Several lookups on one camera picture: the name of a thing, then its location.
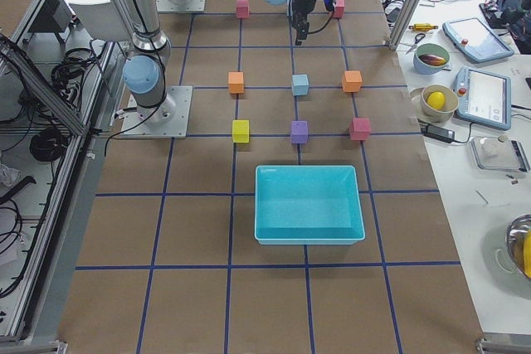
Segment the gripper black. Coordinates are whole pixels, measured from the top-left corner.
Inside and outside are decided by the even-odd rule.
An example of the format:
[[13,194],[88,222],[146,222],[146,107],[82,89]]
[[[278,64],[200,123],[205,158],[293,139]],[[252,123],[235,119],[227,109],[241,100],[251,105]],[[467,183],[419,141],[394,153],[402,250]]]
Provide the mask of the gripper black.
[[314,35],[323,31],[333,18],[335,0],[322,0],[329,13],[329,18],[321,28],[313,31],[309,29],[308,15],[314,10],[317,1],[318,0],[291,0],[290,25],[296,30],[296,45],[302,45],[303,42],[307,40],[308,35]]

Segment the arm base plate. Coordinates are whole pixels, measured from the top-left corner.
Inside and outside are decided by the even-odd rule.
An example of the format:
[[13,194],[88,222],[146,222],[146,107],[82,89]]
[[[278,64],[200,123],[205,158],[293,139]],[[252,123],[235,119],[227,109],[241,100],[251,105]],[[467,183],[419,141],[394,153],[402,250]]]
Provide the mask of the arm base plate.
[[206,0],[157,0],[156,4],[159,13],[202,13]]
[[166,100],[156,113],[140,108],[126,113],[121,132],[128,138],[185,138],[192,103],[191,85],[172,85],[166,88]]

